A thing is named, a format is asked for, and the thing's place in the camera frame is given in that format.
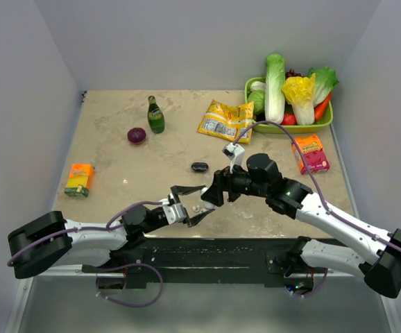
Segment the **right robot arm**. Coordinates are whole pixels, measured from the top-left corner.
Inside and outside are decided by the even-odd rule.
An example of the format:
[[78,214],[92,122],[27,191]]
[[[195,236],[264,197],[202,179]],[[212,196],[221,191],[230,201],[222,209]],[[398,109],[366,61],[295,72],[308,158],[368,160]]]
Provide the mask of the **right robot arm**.
[[292,271],[329,268],[362,278],[387,298],[399,295],[401,229],[377,228],[330,205],[320,193],[285,178],[265,153],[250,156],[245,168],[227,166],[216,171],[212,184],[201,192],[202,200],[216,207],[241,195],[264,198],[274,212],[308,223],[340,241],[334,246],[300,238],[287,256]]

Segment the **white earbud charging case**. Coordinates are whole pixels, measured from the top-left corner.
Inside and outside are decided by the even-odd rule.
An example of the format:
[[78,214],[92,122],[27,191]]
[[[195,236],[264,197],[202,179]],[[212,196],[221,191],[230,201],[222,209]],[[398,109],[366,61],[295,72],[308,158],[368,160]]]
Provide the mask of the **white earbud charging case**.
[[203,187],[200,191],[200,199],[203,202],[203,206],[206,210],[213,210],[216,208],[216,206],[210,202],[210,197],[206,195],[208,191],[207,187]]

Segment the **black earbud charging case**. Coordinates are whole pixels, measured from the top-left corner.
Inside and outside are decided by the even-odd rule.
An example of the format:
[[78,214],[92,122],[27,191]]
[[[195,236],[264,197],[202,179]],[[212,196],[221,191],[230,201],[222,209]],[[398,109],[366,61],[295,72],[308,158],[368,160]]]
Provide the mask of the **black earbud charging case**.
[[206,162],[194,162],[191,164],[191,170],[195,173],[205,173],[209,170],[209,165]]

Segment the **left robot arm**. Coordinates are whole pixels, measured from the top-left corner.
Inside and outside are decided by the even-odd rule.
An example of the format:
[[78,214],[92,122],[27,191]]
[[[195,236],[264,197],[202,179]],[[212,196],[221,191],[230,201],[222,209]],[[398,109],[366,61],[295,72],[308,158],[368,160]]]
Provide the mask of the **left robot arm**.
[[190,216],[180,202],[181,196],[206,191],[205,186],[173,186],[166,198],[134,203],[105,225],[66,219],[61,211],[48,212],[8,235],[11,257],[7,265],[20,280],[54,266],[81,264],[115,272],[122,264],[118,250],[135,248],[146,234],[169,225],[194,227],[213,212],[215,205],[205,201],[204,208]]

